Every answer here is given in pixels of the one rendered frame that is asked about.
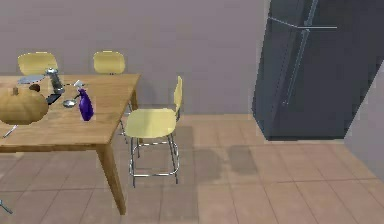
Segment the yellow chair with metal legs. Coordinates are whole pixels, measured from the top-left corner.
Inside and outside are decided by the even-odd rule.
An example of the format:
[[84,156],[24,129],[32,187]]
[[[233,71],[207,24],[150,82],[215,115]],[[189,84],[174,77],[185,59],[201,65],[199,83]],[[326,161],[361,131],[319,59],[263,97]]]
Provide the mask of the yellow chair with metal legs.
[[122,74],[125,70],[125,58],[120,52],[99,51],[93,55],[94,70],[99,74]]
[[[126,120],[126,125],[123,130],[125,138],[130,139],[130,161],[129,161],[129,174],[132,177],[132,185],[136,186],[136,179],[142,177],[163,177],[174,176],[175,182],[178,183],[178,171],[180,169],[180,156],[178,145],[174,140],[174,131],[177,122],[180,119],[180,109],[183,99],[183,79],[181,76],[177,77],[177,84],[174,90],[174,104],[175,108],[161,108],[161,109],[137,109],[132,111]],[[166,144],[169,145],[170,155],[172,159],[173,170],[167,173],[148,173],[136,174],[135,173],[135,159],[134,155],[140,157],[140,149],[142,147],[161,145],[161,142],[143,143],[140,144],[140,139],[155,139],[166,137]]]
[[23,75],[40,75],[49,68],[58,68],[55,56],[49,52],[26,53],[20,55],[17,62]]

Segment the wooden dining table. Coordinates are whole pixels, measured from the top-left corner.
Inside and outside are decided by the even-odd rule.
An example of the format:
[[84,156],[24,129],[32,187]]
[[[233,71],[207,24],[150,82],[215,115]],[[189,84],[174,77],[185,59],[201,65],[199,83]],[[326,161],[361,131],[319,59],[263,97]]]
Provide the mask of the wooden dining table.
[[65,99],[77,94],[74,86],[65,86],[65,92],[49,107],[42,120],[11,129],[0,122],[0,153],[58,152],[94,150],[99,158],[120,214],[126,213],[125,199],[114,160],[112,138],[128,103],[136,103],[138,74],[120,75],[62,75],[61,81],[81,80],[93,105],[94,116],[84,121],[78,109],[62,105]]

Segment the purple spray bottle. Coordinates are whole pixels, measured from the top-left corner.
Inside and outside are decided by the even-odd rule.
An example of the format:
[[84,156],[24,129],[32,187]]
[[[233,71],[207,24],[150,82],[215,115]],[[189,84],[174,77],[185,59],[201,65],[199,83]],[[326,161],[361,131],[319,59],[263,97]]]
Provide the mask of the purple spray bottle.
[[89,121],[94,115],[92,102],[85,89],[79,89],[78,92],[80,95],[80,113],[84,121]]

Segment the silver spoon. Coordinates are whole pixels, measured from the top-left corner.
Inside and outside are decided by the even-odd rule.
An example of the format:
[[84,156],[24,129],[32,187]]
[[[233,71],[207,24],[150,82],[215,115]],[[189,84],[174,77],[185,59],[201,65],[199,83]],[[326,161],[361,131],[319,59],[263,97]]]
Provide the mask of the silver spoon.
[[63,101],[63,106],[66,108],[72,108],[77,104],[78,96],[75,96],[73,99],[67,99]]

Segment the dark grey fridge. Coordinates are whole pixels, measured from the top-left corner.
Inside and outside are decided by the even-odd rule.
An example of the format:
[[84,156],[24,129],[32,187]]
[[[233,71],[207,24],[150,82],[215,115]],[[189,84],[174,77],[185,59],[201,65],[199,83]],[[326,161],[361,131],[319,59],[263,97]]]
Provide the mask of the dark grey fridge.
[[[384,62],[384,0],[271,0],[253,98],[270,141],[345,137]],[[288,105],[301,31],[309,29]]]

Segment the grey plate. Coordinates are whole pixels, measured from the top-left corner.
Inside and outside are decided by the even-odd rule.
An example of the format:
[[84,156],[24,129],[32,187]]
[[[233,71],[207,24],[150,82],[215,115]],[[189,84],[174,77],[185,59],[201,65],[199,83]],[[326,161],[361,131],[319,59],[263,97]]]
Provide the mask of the grey plate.
[[18,80],[19,84],[33,84],[42,81],[45,78],[44,75],[27,75]]

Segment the silver knife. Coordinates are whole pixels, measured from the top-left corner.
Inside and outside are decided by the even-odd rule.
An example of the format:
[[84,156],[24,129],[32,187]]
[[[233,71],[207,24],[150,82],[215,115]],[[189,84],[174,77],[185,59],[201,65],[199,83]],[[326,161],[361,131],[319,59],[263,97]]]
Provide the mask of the silver knife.
[[3,138],[6,138],[8,137],[16,128],[18,127],[18,125],[14,125],[9,131],[7,131],[4,135],[3,135]]

